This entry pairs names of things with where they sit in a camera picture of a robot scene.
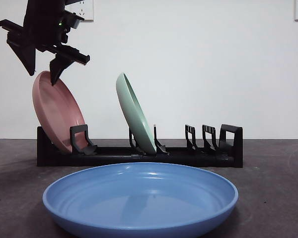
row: plastic plate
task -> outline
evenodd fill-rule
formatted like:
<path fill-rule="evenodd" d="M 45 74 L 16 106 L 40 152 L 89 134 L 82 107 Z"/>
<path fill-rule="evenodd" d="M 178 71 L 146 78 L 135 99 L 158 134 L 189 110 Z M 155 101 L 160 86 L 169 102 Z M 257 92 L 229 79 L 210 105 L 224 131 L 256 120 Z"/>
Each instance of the plastic plate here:
<path fill-rule="evenodd" d="M 124 73 L 117 78 L 116 91 L 121 109 L 135 140 L 145 152 L 155 155 L 154 137 L 133 88 Z"/>
<path fill-rule="evenodd" d="M 160 163 L 83 170 L 43 194 L 56 223 L 81 238 L 197 238 L 221 224 L 237 199 L 236 187 L 217 174 Z"/>
<path fill-rule="evenodd" d="M 59 79 L 52 86 L 49 71 L 40 73 L 32 90 L 38 120 L 49 139 L 64 153 L 71 153 L 70 127 L 85 124 L 83 115 L 67 86 Z M 87 146 L 84 133 L 75 135 L 80 148 Z"/>

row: black dish rack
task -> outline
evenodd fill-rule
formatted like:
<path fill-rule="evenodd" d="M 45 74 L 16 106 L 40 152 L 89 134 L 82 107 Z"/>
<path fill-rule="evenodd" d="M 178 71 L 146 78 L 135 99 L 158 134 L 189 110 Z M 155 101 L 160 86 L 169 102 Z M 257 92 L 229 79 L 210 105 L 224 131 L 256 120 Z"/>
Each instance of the black dish rack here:
<path fill-rule="evenodd" d="M 88 146 L 80 149 L 75 142 L 75 134 L 84 132 Z M 226 132 L 234 134 L 233 143 L 226 140 Z M 212 135 L 211 144 L 206 133 Z M 195 128 L 185 125 L 186 147 L 166 147 L 157 139 L 154 125 L 156 155 L 146 154 L 133 139 L 129 129 L 130 147 L 99 147 L 88 137 L 88 126 L 78 125 L 70 128 L 72 153 L 62 153 L 48 138 L 42 127 L 37 128 L 37 166 L 101 166 L 131 162 L 156 162 L 188 165 L 193 167 L 243 167 L 243 128 L 223 124 L 217 145 L 216 129 L 202 126 L 204 146 L 198 147 Z"/>

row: green plate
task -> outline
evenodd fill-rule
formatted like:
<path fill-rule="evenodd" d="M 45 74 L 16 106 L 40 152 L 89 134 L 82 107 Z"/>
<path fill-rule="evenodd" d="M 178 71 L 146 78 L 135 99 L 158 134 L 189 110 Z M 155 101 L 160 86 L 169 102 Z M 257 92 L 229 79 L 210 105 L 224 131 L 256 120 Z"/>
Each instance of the green plate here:
<path fill-rule="evenodd" d="M 135 140 L 142 150 L 155 155 L 157 148 L 154 144 L 154 137 L 133 88 L 124 73 L 117 78 L 116 91 L 120 107 Z"/>

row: tabletop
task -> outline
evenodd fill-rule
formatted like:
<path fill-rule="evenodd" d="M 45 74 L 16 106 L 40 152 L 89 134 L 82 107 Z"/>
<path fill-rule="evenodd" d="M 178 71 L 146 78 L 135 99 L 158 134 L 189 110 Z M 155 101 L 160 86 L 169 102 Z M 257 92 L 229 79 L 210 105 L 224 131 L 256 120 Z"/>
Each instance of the tabletop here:
<path fill-rule="evenodd" d="M 185 140 L 161 140 L 185 146 Z M 127 140 L 94 140 L 127 146 Z M 55 180 L 88 167 L 37 167 L 36 140 L 0 139 L 0 238 L 75 238 L 42 202 Z M 244 140 L 244 168 L 204 168 L 235 184 L 229 218 L 201 238 L 298 238 L 298 140 Z"/>

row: blue bowl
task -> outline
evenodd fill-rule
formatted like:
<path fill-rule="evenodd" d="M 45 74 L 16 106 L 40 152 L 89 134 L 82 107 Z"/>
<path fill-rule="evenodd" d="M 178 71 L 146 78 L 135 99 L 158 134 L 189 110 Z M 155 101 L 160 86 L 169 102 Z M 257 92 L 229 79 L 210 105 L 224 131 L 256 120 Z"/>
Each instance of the blue bowl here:
<path fill-rule="evenodd" d="M 197 238 L 221 224 L 238 199 L 227 179 L 161 163 L 107 165 L 51 184 L 43 202 L 80 238 Z"/>

